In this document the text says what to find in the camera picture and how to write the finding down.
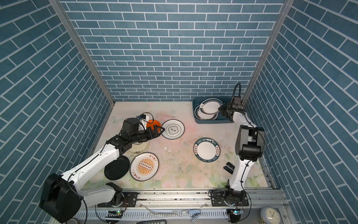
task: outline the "white plate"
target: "white plate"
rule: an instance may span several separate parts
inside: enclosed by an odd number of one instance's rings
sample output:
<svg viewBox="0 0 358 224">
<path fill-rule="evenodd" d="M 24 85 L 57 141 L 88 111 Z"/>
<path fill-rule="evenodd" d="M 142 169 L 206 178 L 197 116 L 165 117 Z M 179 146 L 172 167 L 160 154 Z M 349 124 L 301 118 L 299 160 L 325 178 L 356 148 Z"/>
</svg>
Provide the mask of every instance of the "white plate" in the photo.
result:
<svg viewBox="0 0 358 224">
<path fill-rule="evenodd" d="M 131 175 L 135 180 L 146 181 L 154 177 L 159 168 L 156 155 L 144 152 L 134 158 L 131 164 Z"/>
<path fill-rule="evenodd" d="M 200 111 L 204 114 L 217 114 L 222 104 L 223 102 L 217 98 L 206 99 L 200 104 Z"/>
<path fill-rule="evenodd" d="M 195 142 L 194 154 L 203 162 L 214 162 L 220 156 L 220 147 L 219 144 L 211 138 L 201 138 Z"/>
<path fill-rule="evenodd" d="M 204 114 L 200 110 L 200 105 L 195 108 L 194 114 L 195 117 L 199 120 L 215 120 L 218 117 L 218 114 Z"/>
<path fill-rule="evenodd" d="M 178 120 L 168 120 L 161 126 L 165 128 L 162 133 L 164 138 L 177 139 L 184 134 L 184 124 Z"/>
</svg>

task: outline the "white alarm clock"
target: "white alarm clock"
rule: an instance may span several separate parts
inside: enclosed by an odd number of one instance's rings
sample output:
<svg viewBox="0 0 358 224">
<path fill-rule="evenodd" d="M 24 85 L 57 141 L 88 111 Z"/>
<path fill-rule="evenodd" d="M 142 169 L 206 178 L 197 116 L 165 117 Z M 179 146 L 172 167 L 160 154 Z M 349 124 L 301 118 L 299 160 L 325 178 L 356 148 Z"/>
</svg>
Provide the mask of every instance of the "white alarm clock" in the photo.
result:
<svg viewBox="0 0 358 224">
<path fill-rule="evenodd" d="M 281 224 L 279 212 L 271 207 L 264 207 L 260 212 L 261 220 L 264 224 Z"/>
</svg>

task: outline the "metal corner post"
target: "metal corner post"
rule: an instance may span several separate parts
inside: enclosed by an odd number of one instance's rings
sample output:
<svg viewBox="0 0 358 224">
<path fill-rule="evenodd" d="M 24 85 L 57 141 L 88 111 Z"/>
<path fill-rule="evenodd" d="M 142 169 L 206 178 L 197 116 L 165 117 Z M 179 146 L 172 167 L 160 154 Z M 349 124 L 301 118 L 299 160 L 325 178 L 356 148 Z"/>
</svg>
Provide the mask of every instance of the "metal corner post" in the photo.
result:
<svg viewBox="0 0 358 224">
<path fill-rule="evenodd" d="M 57 14 L 58 18 L 62 22 L 63 26 L 65 27 L 67 33 L 71 37 L 72 41 L 74 42 L 75 46 L 77 47 L 79 53 L 83 57 L 84 61 L 86 62 L 87 66 L 89 67 L 90 71 L 92 72 L 92 75 L 97 80 L 98 84 L 100 85 L 100 88 L 106 95 L 108 101 L 113 106 L 115 103 L 115 100 L 113 99 L 111 93 L 109 92 L 106 84 L 103 82 L 103 79 L 98 72 L 95 64 L 93 63 L 90 55 L 88 54 L 84 44 L 82 43 L 81 39 L 78 36 L 78 33 L 76 32 L 76 29 L 74 28 L 73 24 L 71 23 L 71 20 L 69 19 L 67 13 L 65 12 L 61 2 L 59 0 L 49 0 L 53 10 Z"/>
<path fill-rule="evenodd" d="M 255 85 L 255 82 L 257 81 L 258 76 L 260 75 L 263 65 L 265 64 L 268 54 L 270 53 L 271 48 L 274 45 L 277 36 L 279 35 L 281 27 L 288 15 L 290 9 L 291 9 L 293 2 L 294 2 L 294 0 L 286 0 L 285 3 L 283 4 L 280 14 L 277 18 L 277 21 L 275 22 L 274 27 L 272 28 L 270 37 L 268 38 L 265 48 L 262 52 L 260 60 L 258 61 L 256 68 L 253 71 L 252 77 L 247 85 L 247 89 L 246 89 L 246 91 L 243 95 L 243 98 L 242 98 L 242 104 L 245 104 L 247 102 L 248 97 L 250 96 L 250 93 L 253 89 L 253 86 Z"/>
</svg>

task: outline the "tile wall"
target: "tile wall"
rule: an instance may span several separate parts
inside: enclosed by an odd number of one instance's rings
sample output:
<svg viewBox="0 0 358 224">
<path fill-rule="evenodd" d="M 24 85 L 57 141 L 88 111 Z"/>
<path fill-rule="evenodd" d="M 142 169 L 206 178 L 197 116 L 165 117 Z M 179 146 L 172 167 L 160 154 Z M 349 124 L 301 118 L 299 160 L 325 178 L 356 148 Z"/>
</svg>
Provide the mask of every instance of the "tile wall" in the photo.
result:
<svg viewBox="0 0 358 224">
<path fill-rule="evenodd" d="M 248 101 L 298 223 L 358 223 L 358 2 L 295 0 Z"/>
<path fill-rule="evenodd" d="M 245 91 L 283 0 L 61 1 L 117 101 Z"/>
<path fill-rule="evenodd" d="M 84 160 L 110 105 L 47 0 L 0 1 L 0 223 L 42 223 L 42 184 Z"/>
</svg>

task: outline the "floral tabletop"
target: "floral tabletop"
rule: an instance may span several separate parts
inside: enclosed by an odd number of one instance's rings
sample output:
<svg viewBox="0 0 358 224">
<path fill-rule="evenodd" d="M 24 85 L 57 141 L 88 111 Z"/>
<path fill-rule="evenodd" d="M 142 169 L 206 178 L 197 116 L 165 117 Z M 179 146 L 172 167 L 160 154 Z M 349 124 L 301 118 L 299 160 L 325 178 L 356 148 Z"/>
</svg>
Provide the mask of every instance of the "floral tabletop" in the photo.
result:
<svg viewBox="0 0 358 224">
<path fill-rule="evenodd" d="M 224 187 L 231 174 L 223 169 L 227 162 L 236 164 L 235 142 L 239 126 L 236 124 L 197 124 L 193 117 L 191 102 L 117 102 L 99 140 L 96 151 L 106 140 L 118 134 L 125 118 L 150 112 L 154 119 L 163 124 L 170 119 L 180 120 L 185 126 L 184 134 L 175 140 L 163 136 L 149 141 L 146 150 L 155 154 L 159 169 L 153 178 L 137 181 L 128 172 L 119 180 L 110 181 L 104 169 L 94 175 L 83 187 L 93 189 L 113 182 L 124 189 L 158 188 L 214 188 Z M 203 137 L 214 139 L 220 147 L 219 158 L 211 163 L 200 161 L 194 154 L 195 142 Z M 124 154 L 132 161 L 136 154 Z M 267 187 L 267 182 L 257 161 L 251 168 L 245 187 Z"/>
</svg>

